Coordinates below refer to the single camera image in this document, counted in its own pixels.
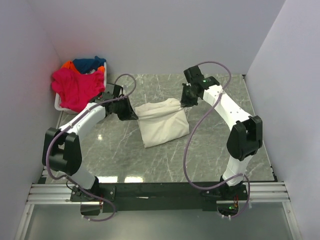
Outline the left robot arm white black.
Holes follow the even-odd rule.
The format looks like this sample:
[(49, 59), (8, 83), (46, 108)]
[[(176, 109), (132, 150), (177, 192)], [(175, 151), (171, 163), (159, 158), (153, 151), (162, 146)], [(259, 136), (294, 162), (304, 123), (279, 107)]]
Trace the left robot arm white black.
[(49, 128), (44, 137), (42, 164), (82, 188), (88, 201), (100, 195), (99, 179), (83, 165), (81, 141), (91, 128), (111, 114), (120, 121), (137, 120), (124, 87), (108, 83), (105, 91), (89, 100), (84, 109), (60, 128)]

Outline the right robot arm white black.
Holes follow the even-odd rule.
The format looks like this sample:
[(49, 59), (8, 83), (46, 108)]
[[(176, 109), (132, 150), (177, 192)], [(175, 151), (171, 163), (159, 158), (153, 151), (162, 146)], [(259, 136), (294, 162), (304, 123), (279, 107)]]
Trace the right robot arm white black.
[(182, 85), (181, 107), (196, 106), (201, 99), (221, 116), (230, 130), (226, 143), (228, 164), (216, 185), (221, 197), (230, 200), (237, 194), (250, 160), (263, 145), (263, 121), (237, 105), (225, 92), (226, 87), (213, 76), (205, 77), (198, 65), (183, 73), (187, 82)]

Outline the white t shirt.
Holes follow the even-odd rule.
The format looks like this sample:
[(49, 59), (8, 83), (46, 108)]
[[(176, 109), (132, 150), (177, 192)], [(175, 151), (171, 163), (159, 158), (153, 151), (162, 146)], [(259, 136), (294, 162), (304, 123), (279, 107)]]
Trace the white t shirt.
[(178, 99), (145, 103), (134, 109), (145, 148), (158, 146), (190, 133), (185, 110)]

